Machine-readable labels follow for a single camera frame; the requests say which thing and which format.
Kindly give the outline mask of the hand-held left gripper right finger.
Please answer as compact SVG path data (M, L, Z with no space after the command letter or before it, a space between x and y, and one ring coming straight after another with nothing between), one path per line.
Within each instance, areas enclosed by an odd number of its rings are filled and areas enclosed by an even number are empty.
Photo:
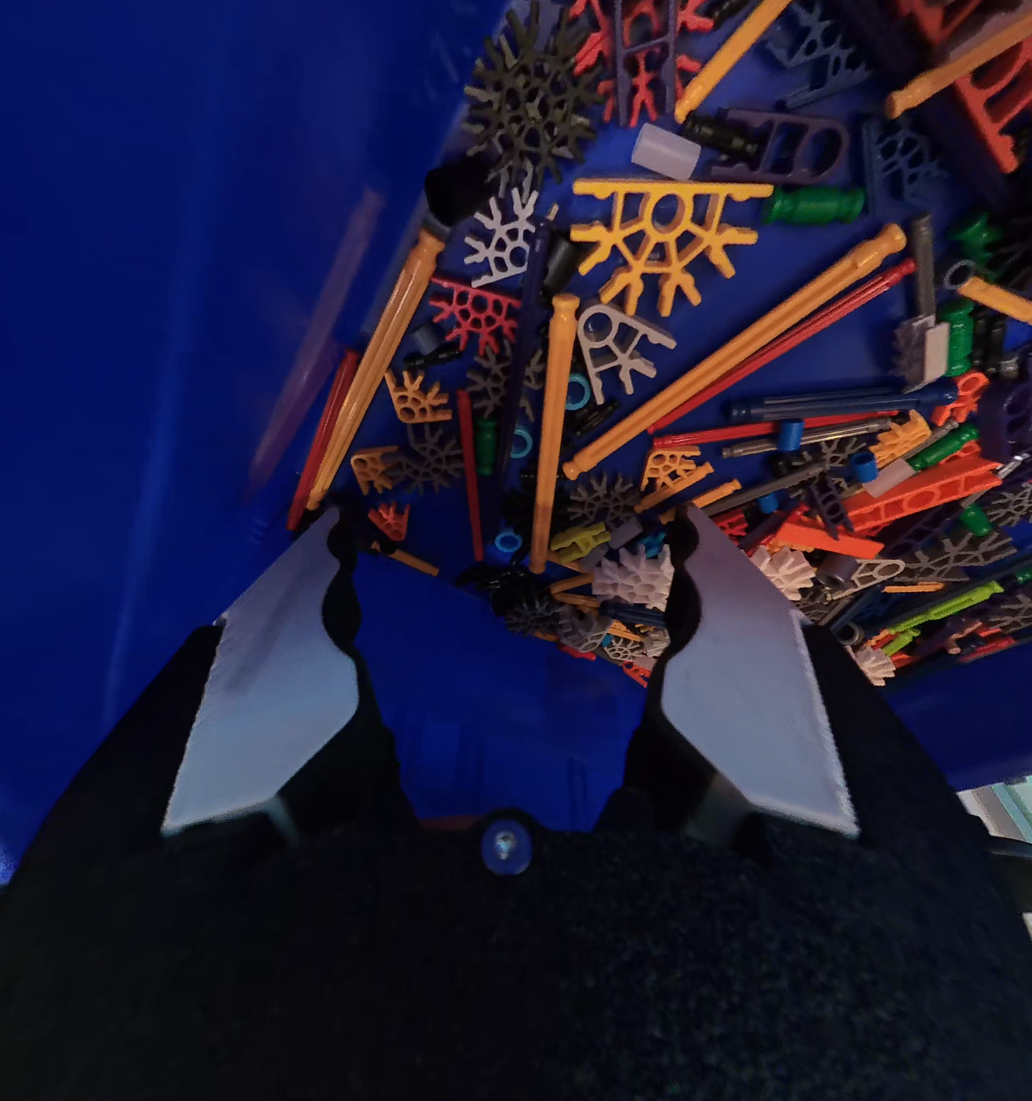
M805 619L697 506L669 542L670 644L627 749L624 815L709 844L754 816L858 837Z

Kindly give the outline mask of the pile of construction toy pieces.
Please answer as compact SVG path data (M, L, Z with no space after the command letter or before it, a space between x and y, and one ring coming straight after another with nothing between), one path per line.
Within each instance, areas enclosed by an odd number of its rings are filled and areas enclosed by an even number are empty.
M797 153L819 140L844 159L847 137L830 118L730 110L691 115L680 133L647 126L634 150L652 178L583 177L575 195L609 201L609 216L548 237L533 227L536 186L520 219L495 242L520 246L523 299L433 275L437 317L478 363L457 406L439 383L421 390L425 358L402 382L387 371L408 450L358 450L361 492L439 490L465 478L475 563L457 579L495 601L511 631L573 655L608 653L609 620L636 626L622 652L636 682L649 657L637 642L665 643L661 621L673 568L662 538L687 510L710 517L759 571L810 614L870 598L894 579L958 584L965 568L1004 559L1006 581L987 575L868 635L852 621L856 659L876 685L894 668L969 663L1032 637L1032 566L1017 567L1000 531L1032 521L1032 168L1007 187L997 216L974 210L955 224L953 264L936 273L932 220L888 225L834 274L797 292L748 338L700 366L699 383L667 383L673 397L641 407L633 433L610 422L602 393L616 372L656 375L641 351L671 349L674 334L636 313L658 277L658 310L674 297L700 302L691 264L708 259L734 275L726 250L754 244L753 228L726 221L726 206L762 201L767 225L851 225L890 176L925 174L931 154L904 159L921 137L908 119L863 118L868 188L819 185L802 165L774 171L783 126ZM664 436L662 428L711 404L745 378L903 282L920 305L894 329L894 372L863 389L750 399L730 404L721 430Z

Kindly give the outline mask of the blue plastic bin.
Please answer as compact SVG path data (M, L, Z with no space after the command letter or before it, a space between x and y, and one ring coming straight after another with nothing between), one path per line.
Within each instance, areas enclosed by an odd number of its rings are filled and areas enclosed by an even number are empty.
M0 2L0 884L185 640L287 547L325 391L252 459L348 220L360 337L506 2ZM367 661L439 817L589 830L642 694L474 595L461 486L413 498L427 581L363 555ZM897 693L949 780L1032 771L1032 648Z

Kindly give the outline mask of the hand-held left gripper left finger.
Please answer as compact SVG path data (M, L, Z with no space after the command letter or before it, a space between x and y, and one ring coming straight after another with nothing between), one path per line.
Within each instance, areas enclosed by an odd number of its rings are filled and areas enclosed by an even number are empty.
M161 833L264 816L296 842L413 830L394 737L355 646L351 517L332 506L230 606Z

